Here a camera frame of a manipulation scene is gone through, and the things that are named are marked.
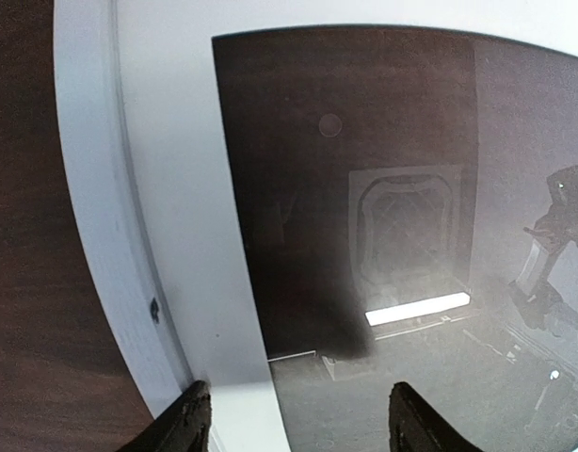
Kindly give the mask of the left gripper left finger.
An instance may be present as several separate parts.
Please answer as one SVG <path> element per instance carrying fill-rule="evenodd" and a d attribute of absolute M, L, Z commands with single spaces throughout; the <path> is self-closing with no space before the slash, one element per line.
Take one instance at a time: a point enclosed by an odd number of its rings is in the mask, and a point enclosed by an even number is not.
<path fill-rule="evenodd" d="M 211 424 L 210 386 L 196 380 L 118 452 L 206 452 Z"/>

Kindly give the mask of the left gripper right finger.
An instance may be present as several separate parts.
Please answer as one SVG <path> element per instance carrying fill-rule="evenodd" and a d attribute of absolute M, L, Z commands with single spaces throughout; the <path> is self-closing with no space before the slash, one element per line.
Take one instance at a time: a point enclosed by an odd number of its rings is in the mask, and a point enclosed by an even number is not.
<path fill-rule="evenodd" d="M 388 414 L 391 452 L 481 452 L 407 382 L 393 386 Z"/>

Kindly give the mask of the white mat board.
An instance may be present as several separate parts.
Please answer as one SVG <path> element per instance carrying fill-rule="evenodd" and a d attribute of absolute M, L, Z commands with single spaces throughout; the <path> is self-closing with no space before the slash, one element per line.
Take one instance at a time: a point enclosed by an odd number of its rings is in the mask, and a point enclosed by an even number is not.
<path fill-rule="evenodd" d="M 214 38 L 294 27 L 414 27 L 578 57 L 578 1 L 123 1 L 119 13 L 139 197 L 189 367 L 212 385 L 217 443 L 228 451 L 294 451 L 250 284 Z"/>

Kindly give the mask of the clear acrylic sheet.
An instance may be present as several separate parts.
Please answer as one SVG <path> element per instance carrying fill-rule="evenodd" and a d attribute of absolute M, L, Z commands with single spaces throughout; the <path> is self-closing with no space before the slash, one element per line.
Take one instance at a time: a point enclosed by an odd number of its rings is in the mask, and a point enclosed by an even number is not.
<path fill-rule="evenodd" d="M 213 54 L 290 448 L 388 450 L 404 381 L 481 450 L 578 450 L 578 57 L 388 26 Z"/>

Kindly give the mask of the white picture frame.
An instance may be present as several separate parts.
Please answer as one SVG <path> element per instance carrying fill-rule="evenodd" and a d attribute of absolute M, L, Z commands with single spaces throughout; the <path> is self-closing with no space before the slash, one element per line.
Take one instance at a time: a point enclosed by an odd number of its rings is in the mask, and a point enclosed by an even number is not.
<path fill-rule="evenodd" d="M 193 381 L 139 197 L 114 1 L 54 4 L 56 113 L 72 210 L 109 328 L 152 415 Z"/>

